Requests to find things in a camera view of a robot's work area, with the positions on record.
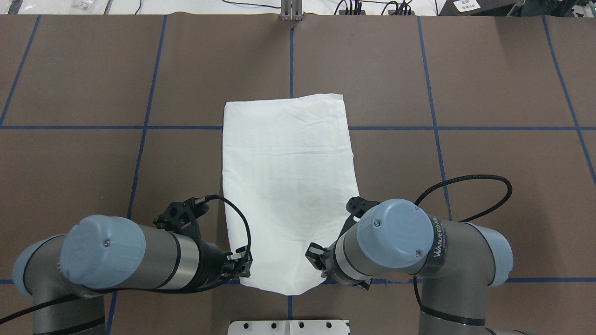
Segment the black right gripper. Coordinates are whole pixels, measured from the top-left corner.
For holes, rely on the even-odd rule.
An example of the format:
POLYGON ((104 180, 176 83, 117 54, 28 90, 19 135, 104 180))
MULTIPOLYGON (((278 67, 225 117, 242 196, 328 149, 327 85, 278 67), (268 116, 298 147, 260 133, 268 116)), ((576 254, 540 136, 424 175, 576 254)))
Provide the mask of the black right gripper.
POLYGON ((305 256, 310 264, 338 284, 368 291, 372 276, 358 271, 347 258, 342 247, 324 248, 315 242, 307 247, 305 256))

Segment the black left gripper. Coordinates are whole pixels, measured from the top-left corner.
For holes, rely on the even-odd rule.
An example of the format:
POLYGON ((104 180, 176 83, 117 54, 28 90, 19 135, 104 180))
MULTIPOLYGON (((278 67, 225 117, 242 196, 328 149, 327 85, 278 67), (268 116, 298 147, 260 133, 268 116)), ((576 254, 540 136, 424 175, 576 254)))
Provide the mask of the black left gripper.
POLYGON ((196 271, 196 289, 217 283, 222 274, 226 279, 249 278, 252 255, 250 251, 223 251, 211 242, 200 242, 199 264, 196 271))

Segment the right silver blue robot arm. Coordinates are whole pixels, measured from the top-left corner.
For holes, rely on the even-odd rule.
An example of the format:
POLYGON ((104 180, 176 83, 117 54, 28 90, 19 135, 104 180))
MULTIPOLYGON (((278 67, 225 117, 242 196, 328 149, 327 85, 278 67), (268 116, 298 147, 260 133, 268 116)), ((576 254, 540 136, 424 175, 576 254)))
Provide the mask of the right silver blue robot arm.
POLYGON ((513 252, 498 231, 452 222, 404 199, 361 197, 328 247, 312 242, 305 256, 323 278, 368 290, 375 276, 402 272, 423 278, 420 335, 506 335, 486 326, 489 288, 506 282, 513 252))

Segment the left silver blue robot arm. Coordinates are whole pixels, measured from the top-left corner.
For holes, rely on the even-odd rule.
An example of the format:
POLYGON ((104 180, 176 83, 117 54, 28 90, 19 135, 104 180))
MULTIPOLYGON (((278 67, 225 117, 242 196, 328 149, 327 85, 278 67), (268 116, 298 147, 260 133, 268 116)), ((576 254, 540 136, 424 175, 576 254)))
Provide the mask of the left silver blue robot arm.
POLYGON ((104 295, 122 290, 195 294, 250 276, 247 244, 225 252, 202 239, 196 215, 160 215, 155 228, 130 219, 91 215, 67 234, 32 244, 13 267, 13 282, 32 307, 2 317, 33 315, 35 335, 102 335, 104 295))

